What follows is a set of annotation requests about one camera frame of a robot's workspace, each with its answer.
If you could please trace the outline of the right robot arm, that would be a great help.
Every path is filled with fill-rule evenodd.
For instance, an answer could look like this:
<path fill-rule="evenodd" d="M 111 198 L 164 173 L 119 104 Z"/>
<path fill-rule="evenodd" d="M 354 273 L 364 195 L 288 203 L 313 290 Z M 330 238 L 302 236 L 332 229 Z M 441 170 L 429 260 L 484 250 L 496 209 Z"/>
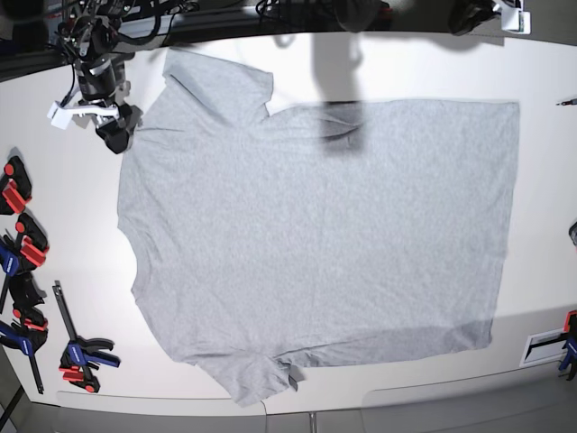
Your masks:
<path fill-rule="evenodd" d="M 86 117 L 115 154 L 127 150 L 135 126 L 135 108 L 122 96 L 127 89 L 126 56 L 115 52 L 122 19 L 133 7 L 133 1 L 80 1 L 68 9 L 57 31 L 73 83 L 67 95 L 51 105 L 50 124 L 65 130 L 75 117 Z"/>

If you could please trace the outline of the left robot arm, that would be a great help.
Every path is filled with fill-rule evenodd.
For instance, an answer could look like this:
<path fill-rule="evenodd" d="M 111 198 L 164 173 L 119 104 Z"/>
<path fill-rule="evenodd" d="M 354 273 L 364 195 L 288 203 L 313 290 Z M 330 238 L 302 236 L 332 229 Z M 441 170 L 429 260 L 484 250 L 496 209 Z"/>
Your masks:
<path fill-rule="evenodd" d="M 452 35 L 462 36 L 500 16 L 499 6 L 490 0 L 455 0 L 448 17 Z"/>

